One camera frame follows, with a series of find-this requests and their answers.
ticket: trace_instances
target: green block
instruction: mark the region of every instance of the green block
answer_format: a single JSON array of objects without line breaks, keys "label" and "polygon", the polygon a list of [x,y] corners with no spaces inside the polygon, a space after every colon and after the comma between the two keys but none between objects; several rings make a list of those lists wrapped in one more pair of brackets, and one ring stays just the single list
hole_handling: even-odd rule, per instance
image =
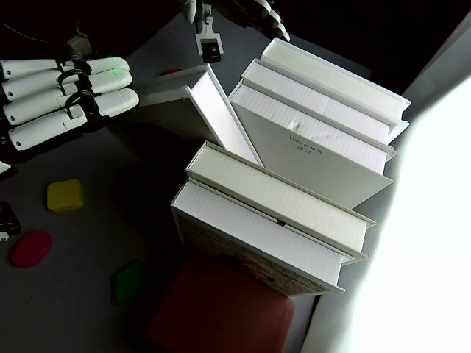
[{"label": "green block", "polygon": [[113,301],[121,305],[134,298],[144,284],[144,263],[133,260],[113,276]]}]

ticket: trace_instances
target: red block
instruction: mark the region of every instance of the red block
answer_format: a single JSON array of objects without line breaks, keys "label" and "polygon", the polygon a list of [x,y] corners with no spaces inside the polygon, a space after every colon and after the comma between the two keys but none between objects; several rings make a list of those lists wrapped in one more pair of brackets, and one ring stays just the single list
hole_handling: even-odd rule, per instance
[{"label": "red block", "polygon": [[278,353],[294,302],[209,257],[185,262],[145,330],[173,353]]}]

